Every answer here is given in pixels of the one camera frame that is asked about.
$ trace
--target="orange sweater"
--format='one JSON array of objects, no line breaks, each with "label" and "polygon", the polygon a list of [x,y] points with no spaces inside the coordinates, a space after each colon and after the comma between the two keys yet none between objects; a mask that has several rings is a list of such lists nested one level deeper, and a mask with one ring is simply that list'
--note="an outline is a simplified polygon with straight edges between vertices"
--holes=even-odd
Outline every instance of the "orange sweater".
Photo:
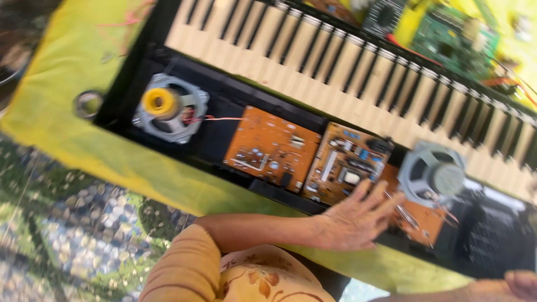
[{"label": "orange sweater", "polygon": [[334,302],[315,276],[284,250],[262,245],[220,251],[198,225],[182,231],[153,267],[140,302]]}]

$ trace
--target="person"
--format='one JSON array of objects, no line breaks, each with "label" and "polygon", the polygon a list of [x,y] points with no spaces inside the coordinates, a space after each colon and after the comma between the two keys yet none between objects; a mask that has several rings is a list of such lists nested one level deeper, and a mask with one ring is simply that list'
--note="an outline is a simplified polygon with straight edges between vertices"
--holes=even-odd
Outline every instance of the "person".
[{"label": "person", "polygon": [[[139,301],[334,302],[300,261],[275,245],[350,251],[371,249],[388,227],[388,216],[404,199],[386,199],[386,182],[368,194],[360,183],[323,214],[285,218],[261,214],[217,214],[198,218],[173,240],[147,277]],[[461,289],[392,295],[376,302],[537,301],[533,272],[507,272],[504,280],[481,280]]]}]

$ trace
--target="orange circuit board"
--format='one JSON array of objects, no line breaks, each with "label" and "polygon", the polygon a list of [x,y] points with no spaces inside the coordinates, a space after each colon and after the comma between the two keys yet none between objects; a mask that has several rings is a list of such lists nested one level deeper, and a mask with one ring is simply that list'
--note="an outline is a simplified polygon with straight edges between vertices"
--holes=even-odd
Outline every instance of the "orange circuit board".
[{"label": "orange circuit board", "polygon": [[[386,166],[384,172],[382,172],[380,179],[388,182],[388,192],[397,191],[397,186],[399,185],[397,180],[398,173],[399,169],[390,165]],[[396,211],[390,217],[390,225],[400,228],[410,240],[431,248],[434,247],[438,234],[440,234],[440,230],[444,225],[446,212],[440,208],[428,208],[409,200],[405,200],[402,206],[414,217],[419,226],[414,228]]]},{"label": "orange circuit board", "polygon": [[340,202],[362,179],[378,179],[393,148],[389,140],[329,123],[302,195],[329,205]]},{"label": "orange circuit board", "polygon": [[224,163],[299,192],[320,141],[311,130],[247,106]]}]

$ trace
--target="metal ring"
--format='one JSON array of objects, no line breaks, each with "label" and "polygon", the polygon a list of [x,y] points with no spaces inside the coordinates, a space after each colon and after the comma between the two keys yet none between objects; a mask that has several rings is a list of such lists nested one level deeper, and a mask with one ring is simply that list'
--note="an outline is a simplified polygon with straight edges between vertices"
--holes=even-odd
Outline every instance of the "metal ring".
[{"label": "metal ring", "polygon": [[[93,110],[88,111],[85,105],[92,100],[97,100],[96,108],[94,111]],[[83,119],[92,120],[97,115],[97,112],[102,106],[103,100],[104,100],[104,97],[99,91],[88,90],[79,94],[75,98],[75,103],[74,103],[76,115]]]}]

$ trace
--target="hand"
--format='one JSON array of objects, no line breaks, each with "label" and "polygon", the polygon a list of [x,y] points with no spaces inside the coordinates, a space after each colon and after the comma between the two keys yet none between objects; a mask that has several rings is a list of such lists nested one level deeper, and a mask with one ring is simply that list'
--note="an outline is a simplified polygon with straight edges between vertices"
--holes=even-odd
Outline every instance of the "hand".
[{"label": "hand", "polygon": [[478,280],[466,287],[468,301],[537,302],[537,274],[508,271],[504,280]]},{"label": "hand", "polygon": [[313,216],[318,247],[340,251],[374,248],[373,239],[388,228],[388,217],[404,201],[401,192],[388,200],[384,194],[387,185],[379,182],[365,198],[371,181],[363,181],[342,202]]}]

